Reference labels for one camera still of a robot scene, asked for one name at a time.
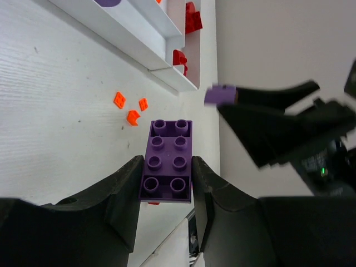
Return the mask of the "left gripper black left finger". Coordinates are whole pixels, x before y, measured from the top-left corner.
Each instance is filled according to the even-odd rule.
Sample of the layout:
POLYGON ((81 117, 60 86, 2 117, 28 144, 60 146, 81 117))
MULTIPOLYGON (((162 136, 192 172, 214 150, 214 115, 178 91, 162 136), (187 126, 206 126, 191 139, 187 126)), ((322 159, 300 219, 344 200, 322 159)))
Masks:
POLYGON ((1 199, 2 266, 126 266, 144 158, 56 204, 1 199))

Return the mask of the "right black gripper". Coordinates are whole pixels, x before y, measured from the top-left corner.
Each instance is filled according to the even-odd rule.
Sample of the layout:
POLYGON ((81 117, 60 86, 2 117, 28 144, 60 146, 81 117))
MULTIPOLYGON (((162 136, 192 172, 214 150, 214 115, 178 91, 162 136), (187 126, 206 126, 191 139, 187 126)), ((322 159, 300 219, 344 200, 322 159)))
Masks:
POLYGON ((290 107, 320 89, 313 80, 281 90, 236 88, 235 103, 217 109, 259 168, 288 160, 315 196, 355 195, 355 147, 342 139, 355 130, 355 110, 317 97, 299 113, 246 105, 290 107))

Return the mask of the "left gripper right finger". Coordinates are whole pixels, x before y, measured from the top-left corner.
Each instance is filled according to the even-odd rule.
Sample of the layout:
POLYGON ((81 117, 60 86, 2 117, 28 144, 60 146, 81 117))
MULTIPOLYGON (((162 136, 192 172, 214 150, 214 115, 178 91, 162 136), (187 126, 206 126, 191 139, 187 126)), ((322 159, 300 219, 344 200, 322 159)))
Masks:
POLYGON ((256 199, 192 158, 197 238, 206 266, 354 266, 355 198, 256 199))

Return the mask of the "purple half butterfly lego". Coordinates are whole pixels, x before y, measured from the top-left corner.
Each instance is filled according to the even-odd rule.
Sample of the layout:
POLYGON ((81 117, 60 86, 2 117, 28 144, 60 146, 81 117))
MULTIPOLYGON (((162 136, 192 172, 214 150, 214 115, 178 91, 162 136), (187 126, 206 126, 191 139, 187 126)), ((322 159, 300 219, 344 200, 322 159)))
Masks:
POLYGON ((204 104, 233 104, 236 93, 236 86, 234 85, 212 85, 205 92, 204 104))

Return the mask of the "purple butterfly lego bricks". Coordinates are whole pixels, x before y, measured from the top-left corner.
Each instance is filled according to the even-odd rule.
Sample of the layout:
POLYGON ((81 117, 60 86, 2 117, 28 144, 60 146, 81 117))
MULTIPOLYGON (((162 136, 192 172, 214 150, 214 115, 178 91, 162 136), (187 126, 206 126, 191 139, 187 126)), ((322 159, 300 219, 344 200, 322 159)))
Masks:
POLYGON ((139 200, 191 203, 192 121, 152 121, 139 200))

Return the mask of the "red curved lego brick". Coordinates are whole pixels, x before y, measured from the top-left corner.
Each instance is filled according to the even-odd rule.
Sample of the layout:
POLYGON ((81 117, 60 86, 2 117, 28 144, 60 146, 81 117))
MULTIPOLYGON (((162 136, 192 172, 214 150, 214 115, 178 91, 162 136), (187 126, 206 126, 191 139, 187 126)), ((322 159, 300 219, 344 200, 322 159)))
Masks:
POLYGON ((183 66, 183 75, 186 76, 188 67, 187 67, 187 58, 181 50, 173 50, 173 59, 174 66, 183 66))

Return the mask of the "small orange lego pieces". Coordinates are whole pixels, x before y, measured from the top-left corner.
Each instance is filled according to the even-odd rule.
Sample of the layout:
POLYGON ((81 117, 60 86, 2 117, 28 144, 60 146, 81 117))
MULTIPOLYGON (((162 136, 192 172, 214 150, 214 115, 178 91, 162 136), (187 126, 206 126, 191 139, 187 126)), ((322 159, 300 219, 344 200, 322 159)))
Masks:
POLYGON ((113 98, 114 105, 126 112, 126 121, 130 126, 136 127, 139 125, 139 118, 141 113, 146 111, 149 107, 147 98, 140 98, 136 103, 126 103, 126 97, 120 91, 115 93, 113 98))

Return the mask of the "purple paw print lego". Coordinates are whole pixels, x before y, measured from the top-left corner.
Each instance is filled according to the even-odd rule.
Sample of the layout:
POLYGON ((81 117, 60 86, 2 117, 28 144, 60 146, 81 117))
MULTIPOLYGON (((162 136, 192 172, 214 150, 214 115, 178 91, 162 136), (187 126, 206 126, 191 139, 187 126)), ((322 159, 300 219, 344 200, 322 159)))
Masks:
POLYGON ((101 7, 115 7, 118 4, 120 4, 121 0, 95 0, 97 4, 99 4, 101 7))

